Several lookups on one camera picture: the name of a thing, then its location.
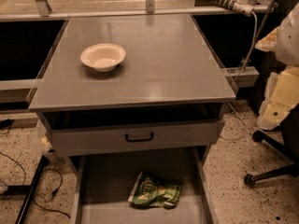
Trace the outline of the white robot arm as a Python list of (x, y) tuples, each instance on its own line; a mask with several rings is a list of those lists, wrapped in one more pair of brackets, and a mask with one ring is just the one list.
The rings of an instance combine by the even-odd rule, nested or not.
[(261, 129), (273, 130), (299, 104), (299, 3), (255, 48), (274, 52), (276, 60), (286, 65), (268, 78), (257, 119)]

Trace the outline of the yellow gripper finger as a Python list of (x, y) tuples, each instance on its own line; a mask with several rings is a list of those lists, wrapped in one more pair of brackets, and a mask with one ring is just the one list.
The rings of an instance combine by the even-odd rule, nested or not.
[(299, 68), (286, 68), (280, 74), (271, 73), (257, 118), (258, 127), (275, 129), (298, 104)]
[(276, 52), (277, 51), (277, 41), (278, 41), (278, 30), (279, 27), (272, 30), (264, 38), (260, 39), (256, 44), (255, 48), (264, 52)]

